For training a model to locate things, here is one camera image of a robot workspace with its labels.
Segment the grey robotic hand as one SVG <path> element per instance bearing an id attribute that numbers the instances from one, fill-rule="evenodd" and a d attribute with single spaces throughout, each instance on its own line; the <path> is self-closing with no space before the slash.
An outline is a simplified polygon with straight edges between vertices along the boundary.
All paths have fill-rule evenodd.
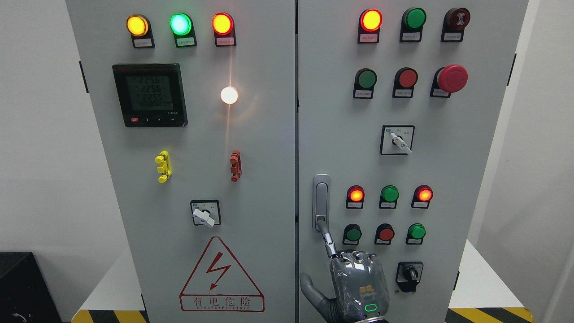
<path id="1" fill-rule="evenodd" d="M 362 251 L 338 252 L 326 221 L 319 220 L 316 226 L 325 241 L 337 296 L 327 298 L 308 274 L 301 273 L 305 298 L 328 323 L 385 323 L 390 297 L 378 256 Z"/>

